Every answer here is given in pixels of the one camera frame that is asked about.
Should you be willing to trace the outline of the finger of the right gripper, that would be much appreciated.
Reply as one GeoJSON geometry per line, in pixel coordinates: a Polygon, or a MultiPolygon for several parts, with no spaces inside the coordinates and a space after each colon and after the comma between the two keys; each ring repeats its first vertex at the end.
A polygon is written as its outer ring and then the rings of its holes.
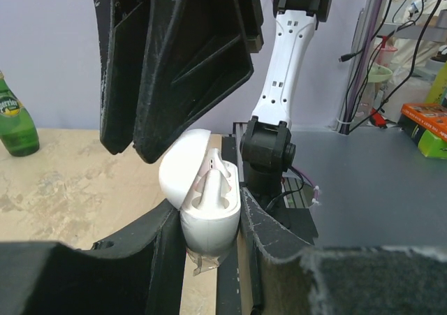
{"type": "Polygon", "coordinates": [[[111,154],[133,142],[151,0],[94,0],[101,63],[100,141],[111,154]]]}
{"type": "Polygon", "coordinates": [[[260,0],[150,0],[133,146],[153,163],[253,74],[260,0]]]}

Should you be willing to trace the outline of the white oval case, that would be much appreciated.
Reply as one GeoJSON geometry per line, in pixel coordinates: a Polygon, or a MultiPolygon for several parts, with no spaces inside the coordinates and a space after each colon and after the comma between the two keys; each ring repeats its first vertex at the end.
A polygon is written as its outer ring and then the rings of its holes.
{"type": "Polygon", "coordinates": [[[208,147],[211,132],[184,132],[163,157],[159,184],[179,210],[182,231],[192,252],[222,256],[236,238],[241,211],[237,166],[208,147]]]}

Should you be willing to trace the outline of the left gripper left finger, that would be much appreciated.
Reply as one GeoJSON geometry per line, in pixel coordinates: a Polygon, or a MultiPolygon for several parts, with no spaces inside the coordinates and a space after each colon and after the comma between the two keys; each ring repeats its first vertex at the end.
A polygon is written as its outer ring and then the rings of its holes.
{"type": "Polygon", "coordinates": [[[2,314],[178,314],[186,249],[167,201],[80,250],[1,243],[2,314]]]}

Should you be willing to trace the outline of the white clip earbud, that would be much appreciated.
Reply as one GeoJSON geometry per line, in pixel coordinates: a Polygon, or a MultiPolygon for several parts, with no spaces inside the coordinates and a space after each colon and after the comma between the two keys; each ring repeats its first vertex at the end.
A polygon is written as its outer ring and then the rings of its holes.
{"type": "Polygon", "coordinates": [[[225,210],[230,205],[226,198],[230,191],[222,174],[218,170],[211,170],[197,183],[196,192],[200,195],[192,200],[192,205],[207,212],[225,210]]]}
{"type": "Polygon", "coordinates": [[[229,163],[228,161],[224,161],[222,159],[221,151],[217,148],[209,149],[205,160],[207,166],[205,173],[208,173],[211,170],[218,170],[226,180],[228,191],[230,191],[233,187],[233,164],[229,163]]]}

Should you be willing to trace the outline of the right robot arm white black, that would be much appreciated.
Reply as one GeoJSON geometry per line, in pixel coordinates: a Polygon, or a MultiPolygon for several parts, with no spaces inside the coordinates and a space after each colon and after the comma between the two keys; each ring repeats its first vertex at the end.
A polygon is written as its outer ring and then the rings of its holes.
{"type": "MultiPolygon", "coordinates": [[[[242,136],[245,183],[274,200],[293,162],[291,106],[305,51],[332,0],[273,0],[276,35],[242,136]]],[[[246,83],[261,50],[260,0],[94,0],[101,63],[100,140],[153,163],[246,83]]]]}

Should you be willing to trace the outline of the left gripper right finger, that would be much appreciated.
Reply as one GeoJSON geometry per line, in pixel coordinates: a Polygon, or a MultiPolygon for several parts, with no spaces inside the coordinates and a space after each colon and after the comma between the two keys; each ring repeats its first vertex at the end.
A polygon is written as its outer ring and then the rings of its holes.
{"type": "Polygon", "coordinates": [[[243,314],[445,314],[443,247],[324,247],[240,192],[243,314]]]}

